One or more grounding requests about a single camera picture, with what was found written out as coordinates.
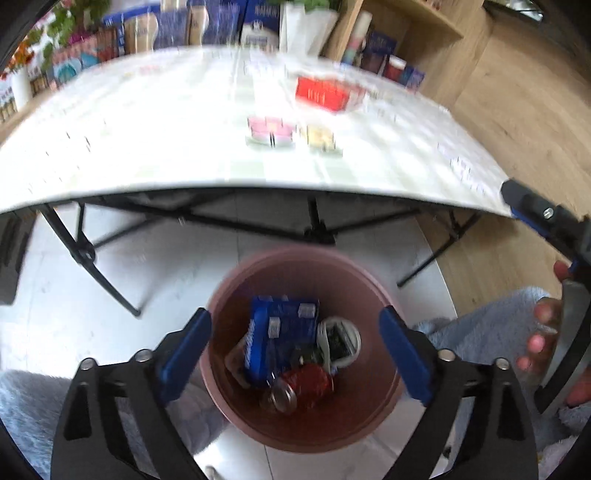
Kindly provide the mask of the right hand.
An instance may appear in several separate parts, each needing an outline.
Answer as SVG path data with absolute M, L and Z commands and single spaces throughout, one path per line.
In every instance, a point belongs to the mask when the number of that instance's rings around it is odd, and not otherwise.
M 533 333 L 527 340 L 524 356 L 517 359 L 517 367 L 533 376 L 541 375 L 547 368 L 559 330 L 562 316 L 562 301 L 543 297 L 534 307 L 534 317 L 545 329 Z M 574 385 L 565 403 L 575 407 L 590 401 L 590 369 L 580 377 Z

